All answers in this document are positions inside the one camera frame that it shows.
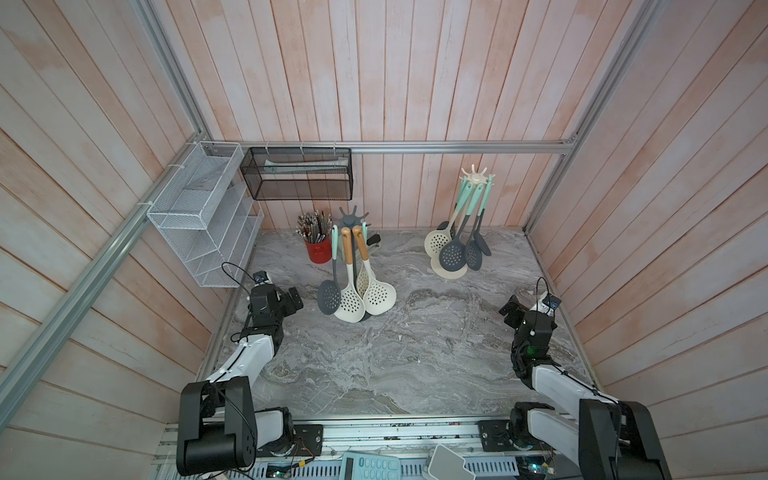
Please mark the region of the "grey skimmer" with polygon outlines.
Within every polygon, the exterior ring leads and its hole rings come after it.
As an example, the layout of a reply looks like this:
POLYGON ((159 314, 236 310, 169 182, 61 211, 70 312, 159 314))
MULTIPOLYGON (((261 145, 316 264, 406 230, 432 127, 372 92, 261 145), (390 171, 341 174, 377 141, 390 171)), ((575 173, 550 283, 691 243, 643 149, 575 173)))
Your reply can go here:
POLYGON ((332 315, 340 307, 341 290, 338 284, 337 274, 337 250, 338 250, 338 226, 333 225, 331 230, 331 254, 333 278, 321 283, 317 291, 318 308, 323 314, 332 315))
POLYGON ((480 232, 480 228, 482 226, 482 220, 483 220, 483 217, 484 217, 484 214, 485 214, 488 198, 490 196, 490 192, 491 192, 491 189, 492 189, 493 178, 494 178, 493 174, 491 174, 488 177, 488 181, 487 181, 487 184, 486 184, 485 192, 483 194, 483 198, 482 198, 480 209, 479 209, 479 220, 477 221, 477 226, 476 226, 475 232, 474 232, 475 242, 476 242, 477 246, 479 247, 480 251, 482 252, 482 254, 485 255, 485 256, 490 256, 491 255, 491 250, 490 250, 490 247, 488 246, 485 238, 483 237, 482 233, 480 232))
POLYGON ((484 215, 484 210, 487 204, 487 198, 489 196, 491 186, 492 186, 492 178, 493 176, 490 176, 486 183, 485 191, 483 193, 483 197, 480 203, 480 208, 476 216, 475 224, 471 232, 470 239, 465 248, 466 265, 468 266, 469 269, 472 269, 475 271, 479 270, 482 266, 483 253, 480 248, 480 240, 478 239, 478 235, 479 235, 479 228, 484 215))

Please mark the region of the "large cream skimmer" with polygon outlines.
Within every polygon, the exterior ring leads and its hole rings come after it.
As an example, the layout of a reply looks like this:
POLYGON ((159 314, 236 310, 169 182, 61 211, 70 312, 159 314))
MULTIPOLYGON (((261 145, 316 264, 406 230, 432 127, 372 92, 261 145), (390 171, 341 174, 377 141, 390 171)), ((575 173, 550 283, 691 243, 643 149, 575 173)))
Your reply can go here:
POLYGON ((358 323, 365 315, 365 308, 362 298, 355 287, 351 230, 348 227, 343 227, 341 235, 348 283, 341 291, 340 306, 334 312, 334 315, 344 322, 358 323))

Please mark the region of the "grey skimmer front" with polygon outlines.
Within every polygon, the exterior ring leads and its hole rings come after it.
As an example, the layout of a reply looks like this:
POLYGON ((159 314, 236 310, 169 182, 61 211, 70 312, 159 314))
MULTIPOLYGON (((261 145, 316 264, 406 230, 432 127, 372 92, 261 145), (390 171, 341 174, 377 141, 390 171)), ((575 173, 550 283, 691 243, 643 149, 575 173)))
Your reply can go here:
POLYGON ((493 176, 490 176, 486 183, 485 191, 483 193, 483 197, 480 203, 480 208, 476 216, 475 224, 471 232, 470 239, 465 248, 466 265, 468 266, 469 269, 472 269, 475 271, 479 270, 482 266, 483 253, 480 248, 480 240, 478 239, 478 235, 479 235, 479 228, 484 215, 484 210, 487 204, 487 198, 489 196, 491 186, 492 186, 492 178, 493 176))

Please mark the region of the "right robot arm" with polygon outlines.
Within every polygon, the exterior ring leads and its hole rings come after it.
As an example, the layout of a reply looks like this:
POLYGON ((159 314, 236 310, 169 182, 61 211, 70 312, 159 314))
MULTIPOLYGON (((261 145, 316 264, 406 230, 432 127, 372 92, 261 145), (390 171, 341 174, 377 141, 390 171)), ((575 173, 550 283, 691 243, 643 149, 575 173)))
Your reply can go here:
POLYGON ((558 297, 546 292, 530 308, 513 295, 499 309, 515 331, 511 363, 517 378, 564 412, 541 402, 518 402, 507 427, 512 444, 545 444, 579 467, 585 479, 670 479, 652 416, 566 372, 549 355, 558 297))

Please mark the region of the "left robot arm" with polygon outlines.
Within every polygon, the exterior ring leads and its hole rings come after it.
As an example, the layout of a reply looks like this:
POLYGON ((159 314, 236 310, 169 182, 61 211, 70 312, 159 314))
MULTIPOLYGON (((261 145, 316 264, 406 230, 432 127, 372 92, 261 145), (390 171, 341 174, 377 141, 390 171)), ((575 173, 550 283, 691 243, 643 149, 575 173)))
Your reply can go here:
POLYGON ((182 390, 176 451, 179 474, 245 469, 255 463, 261 449, 274 456, 292 453, 296 440, 289 410, 257 411, 251 388, 282 343, 283 320, 302 308, 294 287, 284 291, 266 282, 252 288, 234 352, 219 370, 182 390))

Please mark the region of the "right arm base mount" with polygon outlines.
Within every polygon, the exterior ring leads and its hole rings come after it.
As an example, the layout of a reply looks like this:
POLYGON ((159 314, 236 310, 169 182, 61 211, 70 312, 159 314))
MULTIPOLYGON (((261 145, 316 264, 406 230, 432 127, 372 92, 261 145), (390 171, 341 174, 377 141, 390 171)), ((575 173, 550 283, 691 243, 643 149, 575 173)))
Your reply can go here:
POLYGON ((553 406, 542 402, 517 402, 508 420, 482 420, 477 426, 484 452, 558 449, 574 444, 569 424, 553 406))

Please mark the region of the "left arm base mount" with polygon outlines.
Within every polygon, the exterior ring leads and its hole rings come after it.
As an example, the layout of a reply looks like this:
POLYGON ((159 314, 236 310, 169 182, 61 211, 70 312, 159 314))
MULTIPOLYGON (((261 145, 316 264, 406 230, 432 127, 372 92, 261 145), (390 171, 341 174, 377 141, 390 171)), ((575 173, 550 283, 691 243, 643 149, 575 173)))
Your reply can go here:
POLYGON ((290 411, 280 407, 255 413, 257 457, 317 457, 322 453, 324 426, 296 424, 290 411))

